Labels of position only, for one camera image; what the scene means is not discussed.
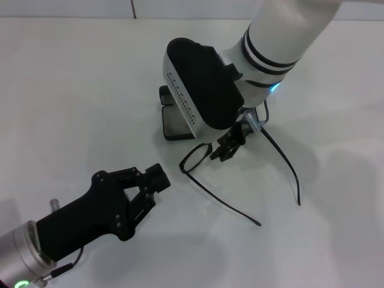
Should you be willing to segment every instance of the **green led light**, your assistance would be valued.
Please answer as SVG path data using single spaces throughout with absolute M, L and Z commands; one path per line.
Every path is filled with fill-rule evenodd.
M 25 280 L 23 280 L 23 281 L 19 281 L 19 282 L 16 283 L 16 285 L 14 286 L 14 288 L 22 288 L 22 287 L 24 287 L 24 286 L 27 286 L 28 284 L 29 284 L 28 281 L 25 281 Z

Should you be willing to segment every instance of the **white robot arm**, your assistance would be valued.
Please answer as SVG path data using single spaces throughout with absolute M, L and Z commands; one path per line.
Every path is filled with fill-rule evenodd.
M 191 40 L 173 40 L 164 57 L 164 78 L 193 137 L 212 142 L 233 126 L 240 111 L 262 104 L 341 3 L 265 0 L 241 40 L 219 54 Z

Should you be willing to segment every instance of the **black eyeglasses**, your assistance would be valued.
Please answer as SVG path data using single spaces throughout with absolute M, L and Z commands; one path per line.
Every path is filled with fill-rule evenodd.
M 201 157 L 198 157 L 196 160 L 194 159 L 191 159 L 191 156 L 197 152 L 197 151 L 200 151 L 200 153 L 202 153 L 202 156 Z M 187 156 L 185 156 L 185 158 L 180 162 L 179 164 L 179 167 L 180 167 L 180 170 L 183 174 L 186 174 L 188 176 L 188 178 L 190 178 L 193 182 L 196 183 L 197 186 L 199 186 L 201 189 L 203 189 L 205 192 L 207 192 L 210 196 L 212 196 L 214 199 L 216 199 L 217 201 L 219 201 L 221 204 L 223 204 L 224 206 L 228 207 L 229 209 L 237 212 L 238 214 L 244 216 L 245 218 L 249 219 L 250 221 L 252 221 L 254 224 L 258 225 L 258 226 L 261 226 L 261 224 L 256 221 L 255 219 L 253 219 L 252 217 L 248 216 L 247 214 L 235 209 L 234 207 L 230 206 L 229 204 L 227 204 L 226 202 L 222 201 L 219 197 L 217 197 L 214 193 L 210 192 L 207 188 L 205 188 L 199 181 L 197 181 L 196 179 L 193 178 L 193 176 L 190 174 L 190 172 L 192 172 L 198 165 L 200 165 L 200 163 L 206 158 L 208 157 L 211 153 L 213 152 L 213 148 L 212 148 L 212 144 L 209 143 L 209 144 L 205 144 L 205 143 L 202 143 L 200 145 L 197 145 L 191 152 L 188 153 Z

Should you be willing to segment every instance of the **white wall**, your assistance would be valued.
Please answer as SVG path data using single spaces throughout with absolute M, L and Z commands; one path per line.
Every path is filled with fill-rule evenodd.
M 262 0 L 134 0 L 138 18 L 251 19 Z M 0 0 L 0 16 L 133 18 L 130 0 Z M 336 19 L 384 20 L 384 5 L 345 3 Z
M 262 0 L 134 0 L 138 18 L 251 19 Z M 336 19 L 384 20 L 384 5 L 344 3 Z

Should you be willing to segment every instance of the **white table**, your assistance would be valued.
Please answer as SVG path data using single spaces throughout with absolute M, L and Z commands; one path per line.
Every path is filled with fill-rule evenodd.
M 217 51 L 246 20 L 0 19 L 0 234 L 83 195 L 91 176 L 161 163 L 172 186 L 128 242 L 103 236 L 51 287 L 381 288 L 384 22 L 333 22 L 270 96 L 266 129 L 234 159 L 182 175 L 198 141 L 163 139 L 167 43 Z M 67 263 L 75 255 L 61 261 Z

